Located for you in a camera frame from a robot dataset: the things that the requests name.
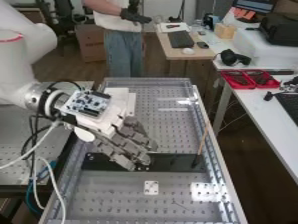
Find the keyboard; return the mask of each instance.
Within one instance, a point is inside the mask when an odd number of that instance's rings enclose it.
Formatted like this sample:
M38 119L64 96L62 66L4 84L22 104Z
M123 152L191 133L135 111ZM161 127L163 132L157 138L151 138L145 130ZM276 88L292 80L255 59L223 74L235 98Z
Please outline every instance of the keyboard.
M173 48L191 48L194 45L193 38L186 31L167 33L170 45Z
M275 95L283 109L298 126L298 94L276 94Z

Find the small white cube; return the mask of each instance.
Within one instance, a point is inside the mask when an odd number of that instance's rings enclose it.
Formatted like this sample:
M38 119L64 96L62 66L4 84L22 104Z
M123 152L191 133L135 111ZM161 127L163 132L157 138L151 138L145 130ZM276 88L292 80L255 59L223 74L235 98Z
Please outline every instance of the small white cube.
M158 181L155 181L155 180L145 181L143 194L145 195L158 195Z

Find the person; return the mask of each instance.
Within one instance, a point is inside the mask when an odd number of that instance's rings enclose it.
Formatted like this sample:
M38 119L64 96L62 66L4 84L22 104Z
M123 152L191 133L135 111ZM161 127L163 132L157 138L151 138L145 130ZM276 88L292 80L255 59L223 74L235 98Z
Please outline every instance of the person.
M94 21L105 29L105 52L111 77L139 77L142 62L142 24L151 18L138 13L139 0L83 0Z

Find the red tray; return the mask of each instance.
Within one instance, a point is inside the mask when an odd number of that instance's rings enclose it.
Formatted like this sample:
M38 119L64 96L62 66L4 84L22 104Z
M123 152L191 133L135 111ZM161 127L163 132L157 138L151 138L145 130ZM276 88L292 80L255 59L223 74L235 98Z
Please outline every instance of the red tray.
M221 75L232 89L254 89L255 83L243 71L225 70Z
M255 87L262 89L274 89L279 87L279 82L272 76L262 70L244 70L246 75L254 81Z

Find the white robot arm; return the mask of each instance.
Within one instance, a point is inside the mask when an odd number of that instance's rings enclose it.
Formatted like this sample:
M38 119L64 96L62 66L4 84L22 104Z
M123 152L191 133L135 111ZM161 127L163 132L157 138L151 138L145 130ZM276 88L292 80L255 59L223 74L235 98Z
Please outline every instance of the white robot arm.
M52 29L33 24L0 0L0 99L50 120L58 118L125 169L147 166L147 151L155 151L157 144L133 117L135 94L110 88L105 93L79 89L69 96L34 80L30 64L56 45Z

